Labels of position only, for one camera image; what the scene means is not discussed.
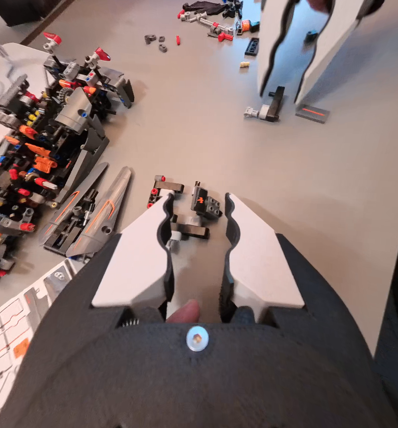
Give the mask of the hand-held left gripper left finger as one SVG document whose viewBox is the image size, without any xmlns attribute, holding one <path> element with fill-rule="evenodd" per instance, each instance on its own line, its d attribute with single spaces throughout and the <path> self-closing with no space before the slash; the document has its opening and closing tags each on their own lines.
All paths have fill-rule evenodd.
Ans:
<svg viewBox="0 0 398 428">
<path fill-rule="evenodd" d="M 168 193 L 116 236 L 116 246 L 91 301 L 113 321 L 165 321 L 174 294 L 171 237 L 174 194 Z"/>
</svg>

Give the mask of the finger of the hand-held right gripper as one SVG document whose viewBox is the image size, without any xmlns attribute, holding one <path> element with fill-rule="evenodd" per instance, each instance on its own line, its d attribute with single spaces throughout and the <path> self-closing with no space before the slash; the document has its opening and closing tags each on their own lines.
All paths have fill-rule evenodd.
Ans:
<svg viewBox="0 0 398 428">
<path fill-rule="evenodd" d="M 328 20 L 315 41 L 312 59 L 301 77 L 295 104 L 302 102 L 343 43 L 358 26 L 366 1 L 333 0 L 329 3 Z"/>
<path fill-rule="evenodd" d="M 295 6 L 295 0 L 261 1 L 257 54 L 257 89 L 260 97 L 274 68 L 277 49 L 288 33 Z"/>
</svg>

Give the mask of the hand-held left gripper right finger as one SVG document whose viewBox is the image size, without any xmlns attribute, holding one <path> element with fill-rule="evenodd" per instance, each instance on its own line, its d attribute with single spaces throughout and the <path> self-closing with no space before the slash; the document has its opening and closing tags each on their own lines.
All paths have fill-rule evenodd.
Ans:
<svg viewBox="0 0 398 428">
<path fill-rule="evenodd" d="M 220 289 L 220 318 L 229 323 L 240 307 L 249 307 L 253 320 L 268 308 L 305 306 L 274 229 L 233 193 L 225 194 L 226 238 Z"/>
</svg>

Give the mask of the black lego beam with connector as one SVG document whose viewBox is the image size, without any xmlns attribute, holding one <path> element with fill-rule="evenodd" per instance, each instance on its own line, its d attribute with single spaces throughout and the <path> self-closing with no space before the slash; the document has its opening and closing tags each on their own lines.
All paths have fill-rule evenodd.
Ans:
<svg viewBox="0 0 398 428">
<path fill-rule="evenodd" d="M 202 225 L 203 217 L 195 215 L 186 218 L 185 223 L 178 222 L 178 216 L 174 214 L 170 220 L 171 236 L 166 243 L 166 248 L 171 252 L 177 243 L 190 237 L 208 240 L 210 237 L 209 228 Z"/>
<path fill-rule="evenodd" d="M 254 110 L 252 107 L 247 107 L 243 114 L 244 117 L 256 118 L 268 122 L 277 122 L 279 120 L 279 112 L 284 97 L 284 91 L 284 86 L 278 86 L 275 91 L 268 93 L 271 98 L 270 104 L 263 104 L 260 110 Z"/>
</svg>

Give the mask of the black printed lego block assembly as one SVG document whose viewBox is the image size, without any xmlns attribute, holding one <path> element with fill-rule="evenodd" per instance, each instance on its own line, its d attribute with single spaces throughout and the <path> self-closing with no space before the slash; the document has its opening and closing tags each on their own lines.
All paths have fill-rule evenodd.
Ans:
<svg viewBox="0 0 398 428">
<path fill-rule="evenodd" d="M 223 215 L 221 203 L 209 195 L 200 181 L 195 182 L 192 190 L 191 210 L 195 215 L 186 218 L 186 223 L 190 226 L 204 227 L 209 222 L 216 222 Z"/>
</svg>

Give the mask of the orange and black lego piece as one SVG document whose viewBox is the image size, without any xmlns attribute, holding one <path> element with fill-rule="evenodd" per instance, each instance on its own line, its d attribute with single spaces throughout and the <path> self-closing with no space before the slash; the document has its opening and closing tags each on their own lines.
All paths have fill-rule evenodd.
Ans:
<svg viewBox="0 0 398 428">
<path fill-rule="evenodd" d="M 235 24 L 236 35 L 241 36 L 244 33 L 256 33 L 260 30 L 260 21 L 241 20 Z"/>
</svg>

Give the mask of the grey lego wing panel assembly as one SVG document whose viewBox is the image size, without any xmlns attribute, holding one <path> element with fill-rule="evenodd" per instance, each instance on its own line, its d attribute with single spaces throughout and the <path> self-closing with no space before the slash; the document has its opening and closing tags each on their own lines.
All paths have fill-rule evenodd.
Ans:
<svg viewBox="0 0 398 428">
<path fill-rule="evenodd" d="M 42 229 L 39 243 L 44 249 L 67 258 L 91 257 L 112 237 L 132 171 L 122 167 L 97 200 L 96 185 L 108 166 L 106 162 L 94 166 Z"/>
</svg>

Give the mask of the pile of black lego pieces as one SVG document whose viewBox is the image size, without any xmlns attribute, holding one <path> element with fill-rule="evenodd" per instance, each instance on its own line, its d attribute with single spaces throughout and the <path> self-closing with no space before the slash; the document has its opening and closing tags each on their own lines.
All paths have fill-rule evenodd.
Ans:
<svg viewBox="0 0 398 428">
<path fill-rule="evenodd" d="M 211 1 L 196 1 L 194 3 L 184 3 L 182 5 L 184 12 L 207 13 L 208 16 L 221 15 L 223 18 L 243 18 L 243 1 L 224 0 L 222 3 Z"/>
</svg>

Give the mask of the red and grey lego piece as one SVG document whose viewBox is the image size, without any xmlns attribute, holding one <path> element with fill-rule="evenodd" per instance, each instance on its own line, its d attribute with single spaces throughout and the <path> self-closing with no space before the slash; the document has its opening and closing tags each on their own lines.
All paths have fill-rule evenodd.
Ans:
<svg viewBox="0 0 398 428">
<path fill-rule="evenodd" d="M 207 35 L 209 37 L 213 37 L 217 39 L 217 36 L 221 33 L 227 33 L 234 36 L 234 28 L 225 26 L 223 24 L 219 24 L 218 22 L 213 22 L 207 19 L 208 15 L 206 12 L 194 14 L 193 12 L 185 11 L 182 9 L 177 14 L 177 19 L 180 19 L 183 22 L 197 22 L 201 24 L 202 26 L 207 27 L 208 33 Z"/>
</svg>

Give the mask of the large lego car chassis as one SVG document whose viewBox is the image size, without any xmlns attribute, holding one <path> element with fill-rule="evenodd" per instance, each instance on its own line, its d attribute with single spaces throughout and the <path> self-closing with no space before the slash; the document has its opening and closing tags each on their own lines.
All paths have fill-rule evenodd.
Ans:
<svg viewBox="0 0 398 428">
<path fill-rule="evenodd" d="M 61 62 L 62 42 L 44 32 L 43 63 L 54 82 L 39 97 L 18 77 L 0 98 L 0 125 L 9 128 L 0 142 L 0 278 L 15 264 L 21 238 L 33 233 L 45 205 L 59 209 L 88 177 L 109 139 L 102 126 L 115 115 L 115 95 L 127 109 L 134 94 L 123 72 L 99 61 L 110 56 L 98 47 L 83 63 Z"/>
</svg>

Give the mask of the person's right hand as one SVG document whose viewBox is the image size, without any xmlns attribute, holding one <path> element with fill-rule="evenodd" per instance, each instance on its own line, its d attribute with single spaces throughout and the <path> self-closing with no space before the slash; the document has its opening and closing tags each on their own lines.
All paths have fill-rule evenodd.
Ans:
<svg viewBox="0 0 398 428">
<path fill-rule="evenodd" d="M 309 6 L 316 12 L 329 14 L 333 7 L 332 0 L 307 0 Z"/>
</svg>

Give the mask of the person's left hand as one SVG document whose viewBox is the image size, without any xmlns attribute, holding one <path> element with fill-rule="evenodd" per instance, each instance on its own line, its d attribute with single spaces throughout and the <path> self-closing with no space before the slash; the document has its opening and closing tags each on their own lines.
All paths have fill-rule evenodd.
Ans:
<svg viewBox="0 0 398 428">
<path fill-rule="evenodd" d="M 196 324 L 200 318 L 200 304 L 196 299 L 186 302 L 167 318 L 166 323 L 171 324 Z"/>
</svg>

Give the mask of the black tile with orange stripe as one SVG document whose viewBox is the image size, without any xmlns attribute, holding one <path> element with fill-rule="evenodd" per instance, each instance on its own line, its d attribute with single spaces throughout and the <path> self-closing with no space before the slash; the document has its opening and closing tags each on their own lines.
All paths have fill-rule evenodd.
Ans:
<svg viewBox="0 0 398 428">
<path fill-rule="evenodd" d="M 319 124 L 325 124 L 329 118 L 330 111 L 317 108 L 309 104 L 300 104 L 295 112 L 295 116 L 307 119 Z"/>
</svg>

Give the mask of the white sticker sheet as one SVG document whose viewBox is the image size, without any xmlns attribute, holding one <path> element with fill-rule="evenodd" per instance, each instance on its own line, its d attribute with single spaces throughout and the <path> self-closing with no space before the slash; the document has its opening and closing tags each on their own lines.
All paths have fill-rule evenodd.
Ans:
<svg viewBox="0 0 398 428">
<path fill-rule="evenodd" d="M 40 322 L 83 266 L 67 258 L 0 307 L 0 411 Z"/>
</svg>

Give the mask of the white paper sheet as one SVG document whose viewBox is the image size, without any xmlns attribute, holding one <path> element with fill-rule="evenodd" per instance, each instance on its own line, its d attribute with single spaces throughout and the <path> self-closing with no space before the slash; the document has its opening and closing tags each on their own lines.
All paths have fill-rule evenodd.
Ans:
<svg viewBox="0 0 398 428">
<path fill-rule="evenodd" d="M 16 43 L 7 43 L 3 45 L 3 47 L 16 64 L 16 68 L 12 74 L 14 81 L 21 75 L 26 74 L 27 81 L 30 84 L 28 91 L 33 93 L 36 97 L 41 95 L 41 92 L 45 89 L 46 83 L 54 82 L 54 79 L 49 73 L 46 73 L 47 77 L 45 77 L 43 63 L 48 57 L 47 52 Z M 8 70 L 8 64 L 2 58 L 0 58 L 0 68 L 3 69 L 0 72 L 0 78 L 4 78 Z M 7 80 L 4 83 L 6 91 L 11 86 L 11 83 Z M 0 142 L 8 131 L 9 128 L 0 125 Z"/>
</svg>

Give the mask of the dark printed cardboard box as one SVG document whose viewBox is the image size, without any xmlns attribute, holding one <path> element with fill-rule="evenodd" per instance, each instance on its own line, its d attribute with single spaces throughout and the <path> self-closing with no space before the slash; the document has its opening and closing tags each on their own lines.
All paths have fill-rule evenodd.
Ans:
<svg viewBox="0 0 398 428">
<path fill-rule="evenodd" d="M 0 17 L 8 27 L 53 22 L 73 0 L 0 0 Z"/>
</svg>

